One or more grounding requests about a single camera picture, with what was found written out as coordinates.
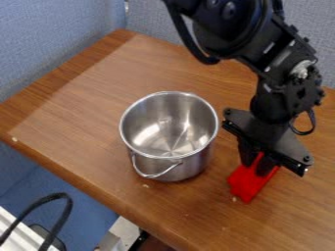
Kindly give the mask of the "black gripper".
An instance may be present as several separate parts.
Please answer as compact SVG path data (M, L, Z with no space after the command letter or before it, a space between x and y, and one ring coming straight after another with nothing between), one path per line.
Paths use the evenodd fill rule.
M288 82L272 86L261 82L250 110L225 110L224 128L237 137L242 164L250 167L260 153L265 153L257 165L260 176L268 176L277 166L304 176L313 165L312 154L298 136L310 135L314 128L301 131L294 126L302 113L314 121L313 107L314 87L310 84Z

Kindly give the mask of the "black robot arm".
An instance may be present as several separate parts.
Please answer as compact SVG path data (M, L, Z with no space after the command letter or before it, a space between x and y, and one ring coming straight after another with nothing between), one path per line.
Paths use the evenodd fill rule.
M304 176L313 157L296 120L316 117L322 75L316 50L286 23L282 0L163 0L180 37L206 65L236 59L258 76L248 110L225 110L224 128L236 135L242 164L266 176L286 167Z

